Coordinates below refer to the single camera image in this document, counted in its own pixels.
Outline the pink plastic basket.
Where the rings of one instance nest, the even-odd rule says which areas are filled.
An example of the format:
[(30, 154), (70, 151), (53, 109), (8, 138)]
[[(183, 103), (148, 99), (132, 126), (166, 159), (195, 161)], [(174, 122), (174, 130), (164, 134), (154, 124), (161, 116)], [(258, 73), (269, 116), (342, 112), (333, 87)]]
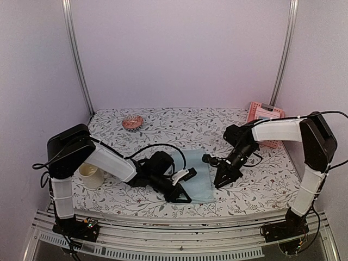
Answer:
[(284, 118), (284, 111), (265, 103), (251, 102), (246, 123), (253, 120), (268, 120)]

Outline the light blue towel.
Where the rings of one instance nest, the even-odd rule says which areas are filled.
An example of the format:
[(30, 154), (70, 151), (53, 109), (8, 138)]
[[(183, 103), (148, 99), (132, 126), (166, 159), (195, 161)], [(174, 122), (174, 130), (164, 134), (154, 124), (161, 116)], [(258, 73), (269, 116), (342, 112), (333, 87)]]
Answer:
[(178, 181), (188, 196), (192, 199), (192, 204), (213, 203), (214, 193), (210, 179), (208, 164), (202, 161), (205, 154), (204, 149), (184, 150), (183, 155), (186, 160), (186, 169), (194, 168), (197, 174), (187, 181)]

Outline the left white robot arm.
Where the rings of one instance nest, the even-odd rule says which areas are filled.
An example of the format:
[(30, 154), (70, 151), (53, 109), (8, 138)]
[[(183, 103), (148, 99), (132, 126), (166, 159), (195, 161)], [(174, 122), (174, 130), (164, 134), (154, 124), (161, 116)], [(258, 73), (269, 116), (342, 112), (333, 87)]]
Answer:
[(191, 198), (180, 185), (196, 176), (192, 167), (167, 175), (174, 168), (173, 158), (164, 151), (153, 154), (148, 159), (134, 160), (133, 156), (122, 156), (102, 141), (93, 138), (87, 125), (75, 125), (50, 138), (47, 142), (48, 172), (53, 190), (59, 226), (69, 236), (81, 230), (75, 220), (73, 207), (72, 176), (83, 165), (99, 168), (131, 187), (151, 186), (164, 195), (171, 203), (190, 203)]

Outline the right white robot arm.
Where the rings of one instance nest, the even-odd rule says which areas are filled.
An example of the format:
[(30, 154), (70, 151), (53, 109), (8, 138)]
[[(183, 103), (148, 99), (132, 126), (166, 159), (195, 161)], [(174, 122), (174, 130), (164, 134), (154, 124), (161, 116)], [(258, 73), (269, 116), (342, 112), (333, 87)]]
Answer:
[(223, 186), (242, 177), (241, 167), (263, 141), (296, 141), (302, 143), (305, 171), (290, 212), (303, 217), (318, 195), (338, 147), (337, 140), (323, 117), (314, 111), (306, 116), (282, 119), (252, 120), (242, 126), (226, 128), (223, 138), (233, 146), (231, 153), (213, 164), (217, 171), (214, 186)]

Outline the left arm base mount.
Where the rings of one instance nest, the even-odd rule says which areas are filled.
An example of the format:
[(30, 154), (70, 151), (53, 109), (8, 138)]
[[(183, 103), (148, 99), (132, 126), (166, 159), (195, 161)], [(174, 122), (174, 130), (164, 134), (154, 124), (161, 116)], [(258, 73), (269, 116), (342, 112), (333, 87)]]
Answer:
[(98, 221), (91, 217), (77, 220), (74, 215), (68, 219), (62, 219), (55, 214), (55, 222), (52, 231), (67, 238), (80, 239), (95, 243), (97, 241), (100, 226)]

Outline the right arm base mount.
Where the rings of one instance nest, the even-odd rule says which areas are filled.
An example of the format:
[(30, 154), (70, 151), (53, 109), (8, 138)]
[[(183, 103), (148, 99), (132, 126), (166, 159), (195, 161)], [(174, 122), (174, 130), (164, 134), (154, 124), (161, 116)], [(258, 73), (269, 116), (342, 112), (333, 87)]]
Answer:
[(260, 228), (260, 234), (267, 243), (289, 239), (297, 236), (305, 236), (309, 232), (306, 216), (287, 217), (284, 221), (264, 223)]

